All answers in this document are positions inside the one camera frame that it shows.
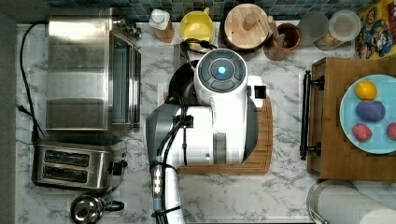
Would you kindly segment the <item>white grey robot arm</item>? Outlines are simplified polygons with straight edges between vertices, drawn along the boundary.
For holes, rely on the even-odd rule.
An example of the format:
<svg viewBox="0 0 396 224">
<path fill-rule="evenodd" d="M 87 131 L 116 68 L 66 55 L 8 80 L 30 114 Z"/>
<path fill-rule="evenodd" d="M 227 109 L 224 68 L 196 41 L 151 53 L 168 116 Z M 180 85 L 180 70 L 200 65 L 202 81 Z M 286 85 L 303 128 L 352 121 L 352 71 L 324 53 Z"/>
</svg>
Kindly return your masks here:
<svg viewBox="0 0 396 224">
<path fill-rule="evenodd" d="M 146 118 L 156 224 L 184 224 L 177 169 L 186 165 L 240 164 L 254 148 L 258 131 L 249 125 L 263 105 L 266 87 L 251 76 L 245 60 L 230 49 L 212 49 L 193 67 L 197 105 L 178 91 Z"/>
</svg>

